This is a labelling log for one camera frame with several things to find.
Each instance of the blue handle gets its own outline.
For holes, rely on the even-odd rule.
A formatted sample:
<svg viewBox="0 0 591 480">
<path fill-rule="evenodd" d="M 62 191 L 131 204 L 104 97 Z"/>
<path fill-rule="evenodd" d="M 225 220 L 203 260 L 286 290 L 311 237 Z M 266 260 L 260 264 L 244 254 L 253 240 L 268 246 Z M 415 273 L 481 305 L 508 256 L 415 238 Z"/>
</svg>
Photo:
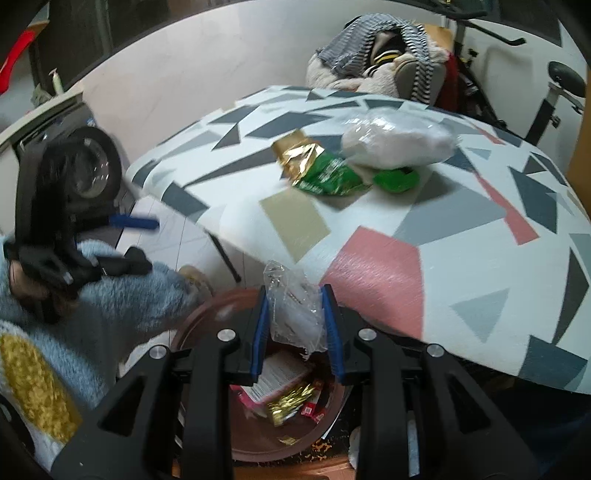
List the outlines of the blue handle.
<svg viewBox="0 0 591 480">
<path fill-rule="evenodd" d="M 141 228 L 144 230 L 157 230 L 160 228 L 160 222 L 157 218 L 151 217 L 133 217 L 117 213 L 109 217 L 109 225 L 117 227 Z"/>
</svg>

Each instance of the gold sequin patch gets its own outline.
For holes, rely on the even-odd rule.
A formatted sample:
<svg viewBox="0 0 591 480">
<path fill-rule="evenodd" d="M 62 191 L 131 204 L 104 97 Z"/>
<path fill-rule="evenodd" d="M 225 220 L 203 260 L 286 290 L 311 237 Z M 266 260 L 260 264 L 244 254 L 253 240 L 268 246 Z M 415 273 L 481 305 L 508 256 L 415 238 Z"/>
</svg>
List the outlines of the gold sequin patch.
<svg viewBox="0 0 591 480">
<path fill-rule="evenodd" d="M 82 422 L 72 399 L 41 352 L 17 335 L 0 335 L 0 355 L 14 398 L 39 430 L 66 443 Z"/>
</svg>

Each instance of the table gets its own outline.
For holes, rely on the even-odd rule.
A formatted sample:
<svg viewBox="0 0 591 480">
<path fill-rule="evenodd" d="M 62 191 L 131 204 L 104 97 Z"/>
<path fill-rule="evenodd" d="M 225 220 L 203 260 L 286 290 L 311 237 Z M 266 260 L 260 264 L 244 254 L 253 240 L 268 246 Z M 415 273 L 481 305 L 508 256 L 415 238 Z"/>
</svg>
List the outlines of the table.
<svg viewBox="0 0 591 480">
<path fill-rule="evenodd" d="M 459 136 L 420 185 L 320 198 L 281 178 L 270 146 L 302 128 L 338 151 L 342 118 L 378 107 Z M 271 86 L 133 163 L 129 180 L 262 261 L 332 284 L 368 321 L 540 384 L 591 393 L 591 225 L 541 150 L 380 95 Z"/>
</svg>

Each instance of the paper packaging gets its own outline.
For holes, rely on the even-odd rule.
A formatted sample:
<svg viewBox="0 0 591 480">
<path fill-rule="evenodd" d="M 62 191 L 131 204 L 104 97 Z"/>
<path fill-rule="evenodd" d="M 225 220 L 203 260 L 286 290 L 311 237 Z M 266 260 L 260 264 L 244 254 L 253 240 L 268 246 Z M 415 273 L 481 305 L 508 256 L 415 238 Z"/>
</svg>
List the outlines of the paper packaging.
<svg viewBox="0 0 591 480">
<path fill-rule="evenodd" d="M 322 393 L 322 387 L 324 386 L 324 382 L 322 380 L 316 379 L 312 382 L 312 387 L 314 387 L 314 393 L 312 396 L 304 403 L 304 407 L 301 409 L 301 415 L 304 417 L 312 418 L 316 412 L 316 404 L 320 398 L 320 394 Z"/>
<path fill-rule="evenodd" d="M 296 130 L 273 143 L 273 152 L 291 184 L 316 195 L 349 195 L 365 190 L 345 161 Z"/>
<path fill-rule="evenodd" d="M 247 408 L 257 411 L 300 382 L 309 371 L 310 367 L 301 358 L 281 351 L 265 358 L 258 382 L 253 386 L 230 385 L 230 389 L 238 392 L 238 398 Z"/>
</svg>

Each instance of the person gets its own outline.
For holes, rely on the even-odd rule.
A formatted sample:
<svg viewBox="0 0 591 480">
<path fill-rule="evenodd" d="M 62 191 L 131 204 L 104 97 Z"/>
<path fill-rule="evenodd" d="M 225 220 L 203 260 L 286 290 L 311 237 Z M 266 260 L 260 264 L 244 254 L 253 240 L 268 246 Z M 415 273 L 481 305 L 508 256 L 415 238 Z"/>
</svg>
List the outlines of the person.
<svg viewBox="0 0 591 480">
<path fill-rule="evenodd" d="M 94 240 L 78 248 L 87 258 L 119 255 Z M 0 259 L 0 413 L 41 466 L 51 468 L 137 345 L 175 328 L 212 296 L 199 270 L 179 272 L 155 262 L 148 275 L 103 277 L 84 286 L 75 302 L 54 294 L 61 318 L 51 325 L 28 308 L 50 291 L 18 262 Z"/>
</svg>

